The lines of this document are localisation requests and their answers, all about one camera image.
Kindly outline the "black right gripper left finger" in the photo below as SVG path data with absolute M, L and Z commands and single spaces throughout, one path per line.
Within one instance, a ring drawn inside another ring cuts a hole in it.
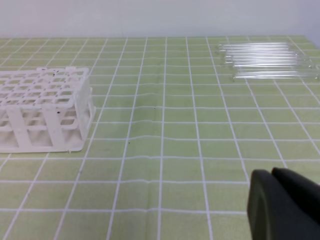
M 318 240 L 320 224 L 264 169 L 251 173 L 247 217 L 254 240 Z

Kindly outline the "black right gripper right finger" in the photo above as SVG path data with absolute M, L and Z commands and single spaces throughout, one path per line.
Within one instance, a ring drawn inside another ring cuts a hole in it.
M 274 167 L 271 174 L 287 191 L 295 204 L 320 224 L 320 185 L 287 168 Z

